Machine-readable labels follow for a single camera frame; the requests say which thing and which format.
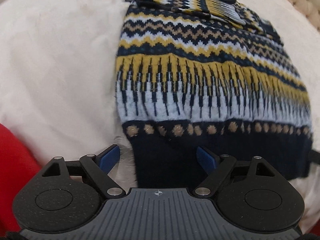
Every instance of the blue gripper pad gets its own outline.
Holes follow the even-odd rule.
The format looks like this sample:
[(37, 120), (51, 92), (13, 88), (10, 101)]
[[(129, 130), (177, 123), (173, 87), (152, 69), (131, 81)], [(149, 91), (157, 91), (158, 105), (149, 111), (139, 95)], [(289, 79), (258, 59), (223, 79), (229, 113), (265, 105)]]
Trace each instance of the blue gripper pad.
[(96, 164), (100, 169), (108, 174), (119, 160), (120, 148), (118, 145), (113, 144), (108, 149), (97, 155)]
[(216, 160), (201, 147), (197, 148), (196, 157), (198, 163), (208, 175), (218, 166)]

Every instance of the white pillow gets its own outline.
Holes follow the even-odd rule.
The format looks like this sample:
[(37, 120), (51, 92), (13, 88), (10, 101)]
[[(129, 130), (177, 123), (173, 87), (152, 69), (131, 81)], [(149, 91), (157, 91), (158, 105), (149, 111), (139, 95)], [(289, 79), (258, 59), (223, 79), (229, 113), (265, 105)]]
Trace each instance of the white pillow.
[[(270, 20), (310, 94), (320, 149), (320, 34), (287, 0), (238, 0)], [(40, 163), (75, 160), (117, 142), (113, 171), (135, 186), (133, 159), (117, 119), (114, 64), (124, 0), (7, 0), (0, 5), (0, 123)], [(319, 171), (292, 182), (306, 202), (302, 230), (320, 216)]]

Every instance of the yellow zigzag pattern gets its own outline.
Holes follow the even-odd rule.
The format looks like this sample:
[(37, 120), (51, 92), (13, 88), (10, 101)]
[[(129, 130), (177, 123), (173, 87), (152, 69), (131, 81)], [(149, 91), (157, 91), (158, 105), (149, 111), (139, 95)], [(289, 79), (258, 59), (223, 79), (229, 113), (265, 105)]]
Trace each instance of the yellow zigzag pattern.
[[(128, 15), (126, 15), (126, 17), (124, 18), (124, 21), (128, 21), (129, 19), (139, 19), (139, 18), (144, 18), (144, 19), (150, 19), (150, 17), (154, 17), (154, 20), (156, 20), (156, 18), (160, 18), (162, 21), (169, 21), (169, 22), (184, 22), (184, 23), (189, 23), (190, 25), (192, 24), (195, 24), (195, 23), (200, 23), (199, 20), (195, 20), (195, 21), (191, 21), (189, 19), (184, 19), (183, 17), (177, 17), (177, 18), (173, 18), (172, 16), (167, 16), (165, 17), (163, 14), (160, 14), (158, 16), (154, 16), (154, 15), (147, 15), (145, 14), (144, 12), (140, 12), (138, 14), (136, 13), (129, 13)], [(249, 35), (249, 32), (247, 31), (243, 31), (243, 30), (238, 30), (238, 32), (244, 32), (246, 35)], [(226, 33), (225, 35), (223, 35), (222, 33), (220, 32), (217, 32), (217, 34), (222, 37), (222, 39), (224, 39), (225, 37), (226, 38), (230, 38), (231, 40), (239, 40), (241, 41), (243, 38), (239, 38), (237, 37), (236, 35), (233, 35), (233, 36), (230, 36), (228, 33)], [(255, 44), (256, 46), (259, 46), (259, 47), (262, 47), (262, 48), (265, 48), (267, 50), (270, 50), (270, 51), (274, 51), (276, 52), (275, 50), (273, 50), (271, 47), (267, 46), (267, 45), (262, 45), (262, 44), (258, 44), (256, 42), (253, 42), (253, 44)]]
[(200, 0), (189, 0), (189, 3), (191, 3), (192, 8), (195, 9), (195, 11), (200, 11), (201, 8), (199, 6)]
[(208, 10), (211, 14), (225, 18), (223, 11), (220, 10), (221, 2), (216, 0), (205, 0)]
[(240, 44), (246, 46), (247, 50), (249, 50), (251, 53), (260, 53), (264, 57), (270, 57), (271, 59), (274, 59), (276, 61), (280, 61), (281, 64), (286, 64), (286, 65), (292, 65), (292, 62), (289, 58), (281, 55), (279, 52), (271, 49), (270, 47), (262, 44), (258, 44), (256, 42), (252, 42), (249, 39), (244, 39), (244, 38), (239, 38), (236, 35), (230, 35), (229, 33), (222, 34), (220, 31), (215, 31), (213, 32), (212, 30), (207, 30), (203, 31), (202, 29), (197, 30), (196, 33), (193, 33), (190, 29), (188, 29), (186, 32), (183, 32), (181, 28), (178, 28), (174, 30), (174, 28), (171, 25), (164, 25), (163, 23), (153, 23), (153, 22), (148, 22), (145, 23), (144, 25), (137, 24), (135, 26), (131, 26), (129, 22), (124, 24), (123, 29), (124, 30), (129, 30), (131, 32), (135, 32), (136, 30), (139, 30), (141, 32), (144, 32), (147, 28), (151, 28), (153, 30), (157, 30), (159, 28), (163, 29), (164, 31), (169, 31), (173, 35), (181, 34), (182, 37), (187, 38), (190, 37), (194, 40), (196, 40), (199, 36), (208, 38), (209, 36), (212, 36), (214, 38), (220, 37), (222, 41), (225, 41), (227, 39), (229, 40), (237, 40)]
[(193, 53), (196, 56), (199, 56), (200, 54), (205, 55), (206, 57), (210, 56), (211, 53), (214, 53), (218, 55), (220, 51), (224, 51), (225, 53), (228, 53), (232, 55), (233, 57), (240, 57), (241, 59), (249, 59), (251, 62), (256, 63), (257, 65), (261, 65), (264, 68), (268, 68), (272, 70), (273, 72), (277, 73), (278, 75), (284, 77), (286, 80), (289, 80), (291, 82), (294, 82), (298, 86), (303, 86), (304, 84), (297, 80), (295, 77), (289, 75), (288, 73), (280, 70), (278, 67), (274, 66), (273, 64), (268, 63), (266, 60), (262, 60), (260, 58), (255, 58), (252, 56), (249, 56), (248, 54), (241, 52), (239, 49), (235, 49), (232, 46), (223, 46), (218, 45), (216, 46), (208, 46), (208, 48), (205, 50), (203, 48), (198, 48), (198, 50), (195, 50), (192, 46), (185, 47), (184, 44), (177, 43), (175, 39), (172, 37), (168, 37), (167, 39), (163, 39), (161, 37), (157, 37), (155, 40), (152, 40), (150, 37), (145, 37), (143, 40), (133, 39), (130, 43), (128, 43), (125, 39), (121, 39), (119, 43), (119, 47), (123, 46), (125, 49), (130, 48), (131, 46), (137, 46), (140, 47), (142, 44), (149, 43), (151, 46), (155, 46), (157, 43), (162, 44), (163, 46), (168, 46), (168, 44), (172, 43), (175, 45), (178, 49), (183, 49), (186, 53)]
[(245, 89), (245, 83), (248, 84), (248, 89), (251, 91), (251, 87), (253, 90), (258, 92), (260, 90), (259, 84), (262, 86), (262, 90), (265, 94), (269, 94), (273, 97), (281, 97), (284, 95), (287, 99), (290, 99), (294, 102), (298, 102), (300, 104), (309, 105), (309, 97), (306, 91), (301, 91), (299, 89), (295, 89), (274, 76), (268, 76), (266, 73), (261, 73), (256, 71), (253, 67), (242, 67), (235, 64), (232, 61), (227, 61), (224, 63), (219, 62), (210, 62), (210, 63), (200, 63), (197, 61), (189, 60), (184, 57), (176, 56), (172, 53), (159, 55), (159, 56), (148, 56), (144, 54), (135, 54), (129, 56), (120, 56), (117, 57), (116, 60), (116, 71), (120, 70), (123, 72), (122, 81), (125, 81), (128, 77), (128, 72), (130, 66), (132, 67), (132, 80), (134, 82), (138, 81), (138, 73), (140, 65), (142, 64), (142, 78), (141, 81), (144, 83), (147, 81), (147, 74), (149, 68), (151, 68), (151, 82), (157, 82), (157, 74), (159, 73), (158, 67), (161, 64), (161, 73), (162, 73), (162, 83), (164, 89), (166, 89), (167, 82), (167, 72), (168, 72), (168, 64), (171, 63), (171, 72), (173, 82), (177, 82), (177, 73), (178, 73), (178, 64), (180, 65), (180, 73), (182, 76), (182, 82), (184, 83), (184, 87), (186, 89), (187, 86), (187, 75), (190, 73), (191, 80), (190, 83), (192, 85), (196, 85), (196, 75), (195, 69), (197, 70), (200, 86), (202, 86), (203, 79), (206, 78), (206, 83), (208, 87), (213, 86), (212, 84), (212, 76), (211, 71), (215, 76), (215, 84), (218, 84), (218, 80), (220, 80), (220, 84), (222, 85), (223, 90), (227, 91), (227, 85), (224, 80), (227, 81), (229, 86), (229, 81), (232, 79), (233, 86), (236, 88), (236, 93), (239, 95), (240, 87), (238, 86), (237, 80), (239, 80), (241, 88)]

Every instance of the knit sweater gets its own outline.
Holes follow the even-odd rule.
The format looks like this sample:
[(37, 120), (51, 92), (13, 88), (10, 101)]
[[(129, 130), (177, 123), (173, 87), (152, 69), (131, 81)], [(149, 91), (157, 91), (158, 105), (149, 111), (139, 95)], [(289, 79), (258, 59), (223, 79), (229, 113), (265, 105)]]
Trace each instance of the knit sweater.
[(116, 101), (139, 187), (194, 188), (196, 148), (306, 176), (306, 87), (267, 20), (236, 0), (127, 0)]

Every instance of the circular pad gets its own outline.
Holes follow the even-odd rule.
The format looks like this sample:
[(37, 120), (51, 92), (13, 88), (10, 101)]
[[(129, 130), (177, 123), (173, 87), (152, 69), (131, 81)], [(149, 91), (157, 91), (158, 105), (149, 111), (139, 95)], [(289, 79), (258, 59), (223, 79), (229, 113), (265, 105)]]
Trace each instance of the circular pad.
[(50, 189), (36, 197), (36, 204), (44, 210), (59, 210), (67, 207), (72, 201), (70, 192), (63, 189)]
[(245, 195), (246, 203), (259, 210), (272, 210), (281, 205), (278, 193), (268, 189), (254, 189)]

